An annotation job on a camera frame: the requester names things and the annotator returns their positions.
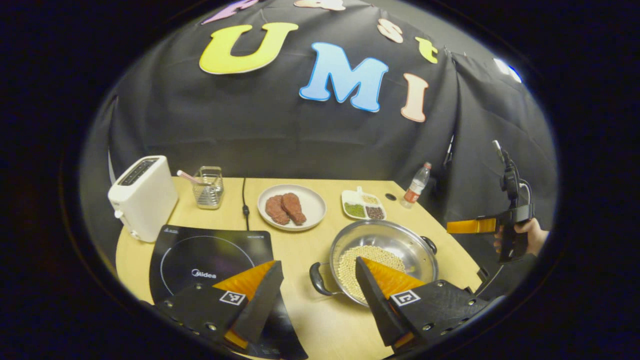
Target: table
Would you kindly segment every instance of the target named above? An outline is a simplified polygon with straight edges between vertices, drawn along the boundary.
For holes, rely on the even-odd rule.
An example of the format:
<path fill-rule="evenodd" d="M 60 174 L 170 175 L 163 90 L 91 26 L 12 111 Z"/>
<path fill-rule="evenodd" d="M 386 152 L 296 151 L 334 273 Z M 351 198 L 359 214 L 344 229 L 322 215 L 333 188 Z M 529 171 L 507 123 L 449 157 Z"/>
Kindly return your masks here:
<path fill-rule="evenodd" d="M 174 177 L 179 200 L 168 224 L 206 229 L 246 230 L 242 214 L 242 178 L 224 178 L 225 194 L 220 209 L 196 207 L 191 183 Z M 258 196 L 266 188 L 278 184 L 298 184 L 317 192 L 327 205 L 324 219 L 313 229 L 300 233 L 270 226 L 257 209 Z M 328 262 L 329 249 L 338 232 L 354 220 L 342 211 L 343 190 L 356 190 L 376 195 L 387 211 L 387 220 L 427 236 L 438 248 L 436 260 L 439 279 L 459 288 L 476 291 L 481 284 L 476 262 L 460 244 L 419 204 L 412 209 L 400 205 L 404 190 L 393 181 L 325 180 L 325 179 L 261 179 L 246 180 L 244 197 L 249 209 L 252 231 L 271 234 L 273 257 L 282 261 L 284 281 L 280 287 L 291 323 L 303 348 L 314 359 L 382 359 L 393 354 L 385 347 L 368 308 L 343 295 L 327 297 L 311 285 L 309 267 L 315 262 Z M 395 195 L 391 201 L 386 193 Z M 153 304 L 149 287 L 149 266 L 154 244 L 135 240 L 123 228 L 116 249 L 116 270 L 122 283 L 139 299 Z M 328 265 L 321 274 L 329 290 L 338 289 Z"/>

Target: water bottle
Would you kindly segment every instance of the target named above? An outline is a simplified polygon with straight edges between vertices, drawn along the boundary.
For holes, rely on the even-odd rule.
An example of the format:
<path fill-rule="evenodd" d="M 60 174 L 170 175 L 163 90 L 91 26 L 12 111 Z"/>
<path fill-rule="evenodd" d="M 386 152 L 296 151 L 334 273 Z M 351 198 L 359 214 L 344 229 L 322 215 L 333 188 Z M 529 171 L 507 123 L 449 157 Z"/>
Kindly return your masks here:
<path fill-rule="evenodd" d="M 415 173 L 409 189 L 404 194 L 404 198 L 400 201 L 402 206 L 410 209 L 413 204 L 418 200 L 427 181 L 429 181 L 429 173 L 431 172 L 431 163 L 424 163 L 424 166 Z"/>

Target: blue letter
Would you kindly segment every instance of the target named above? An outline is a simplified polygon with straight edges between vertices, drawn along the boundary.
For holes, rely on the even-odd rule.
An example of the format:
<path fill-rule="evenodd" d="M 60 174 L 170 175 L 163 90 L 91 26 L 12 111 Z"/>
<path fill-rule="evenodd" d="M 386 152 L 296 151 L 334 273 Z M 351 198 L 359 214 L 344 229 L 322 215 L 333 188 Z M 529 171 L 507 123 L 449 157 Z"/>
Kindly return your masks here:
<path fill-rule="evenodd" d="M 326 42 L 314 42 L 311 47 L 317 53 L 316 64 L 309 84 L 300 89 L 300 96 L 327 101 L 331 93 L 327 91 L 326 84 L 331 77 L 333 93 L 338 102 L 344 102 L 356 86 L 360 85 L 356 95 L 351 98 L 351 105 L 373 113 L 380 110 L 378 94 L 382 76 L 389 70 L 387 64 L 378 59 L 366 58 L 351 70 L 347 54 L 341 47 Z"/>

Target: spice tray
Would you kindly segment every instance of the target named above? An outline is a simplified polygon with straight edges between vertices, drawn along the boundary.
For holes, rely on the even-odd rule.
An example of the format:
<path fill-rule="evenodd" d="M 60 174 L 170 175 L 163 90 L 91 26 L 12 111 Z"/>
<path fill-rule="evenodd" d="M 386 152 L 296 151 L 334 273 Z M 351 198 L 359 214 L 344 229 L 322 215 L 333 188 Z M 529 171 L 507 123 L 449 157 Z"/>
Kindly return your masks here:
<path fill-rule="evenodd" d="M 358 220 L 384 220 L 387 218 L 387 212 L 380 199 L 370 193 L 362 192 L 360 186 L 356 188 L 356 191 L 344 190 L 342 192 L 342 210 L 348 217 Z"/>

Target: human hand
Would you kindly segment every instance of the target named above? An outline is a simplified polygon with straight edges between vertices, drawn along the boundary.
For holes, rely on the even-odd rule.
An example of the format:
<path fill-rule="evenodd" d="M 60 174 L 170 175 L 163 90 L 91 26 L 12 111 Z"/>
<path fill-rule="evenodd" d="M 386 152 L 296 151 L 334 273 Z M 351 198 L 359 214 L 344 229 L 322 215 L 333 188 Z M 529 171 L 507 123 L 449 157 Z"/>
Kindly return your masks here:
<path fill-rule="evenodd" d="M 493 235 L 493 237 L 498 239 L 493 243 L 493 247 L 495 247 L 495 251 L 497 253 L 500 253 L 500 248 L 502 248 L 503 229 L 504 226 L 500 226 L 500 230 L 498 231 L 498 233 Z M 516 233 L 519 234 L 527 233 L 527 242 L 529 243 L 527 246 L 527 254 L 538 256 L 538 253 L 540 253 L 540 249 L 542 249 L 542 245 L 544 245 L 545 241 L 547 240 L 549 232 L 540 229 L 540 224 L 538 223 L 536 218 L 532 218 L 522 225 L 515 224 L 513 226 L 513 229 L 516 231 Z"/>

